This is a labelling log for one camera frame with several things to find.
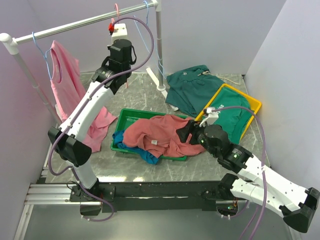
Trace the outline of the salmon red t shirt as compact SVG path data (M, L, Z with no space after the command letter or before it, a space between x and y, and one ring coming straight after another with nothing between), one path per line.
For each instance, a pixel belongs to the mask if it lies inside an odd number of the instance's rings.
M124 131L123 143L130 148L138 147L148 151L157 158L196 156L205 149L199 144L181 143L176 133L189 120L190 117L181 118L172 114L138 119Z

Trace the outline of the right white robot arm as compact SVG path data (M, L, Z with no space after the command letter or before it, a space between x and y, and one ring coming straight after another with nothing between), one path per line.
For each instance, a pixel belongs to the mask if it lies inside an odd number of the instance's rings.
M220 125L202 126L189 120L176 130L182 143L201 145L232 173L220 182L219 195L248 200L267 208L292 229L307 233L320 202L320 192L305 188L263 165L259 158L244 147L232 143Z

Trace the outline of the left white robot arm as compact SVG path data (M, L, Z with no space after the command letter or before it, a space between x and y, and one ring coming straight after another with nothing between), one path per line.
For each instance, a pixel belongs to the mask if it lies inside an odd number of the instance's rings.
M128 39L116 39L108 50L109 56L92 75L87 92L71 115L58 128L51 127L48 131L52 143L49 154L56 152L67 162L88 201L96 200L100 189L89 163L92 148L85 143L85 137L107 100L127 82L137 61L135 48Z

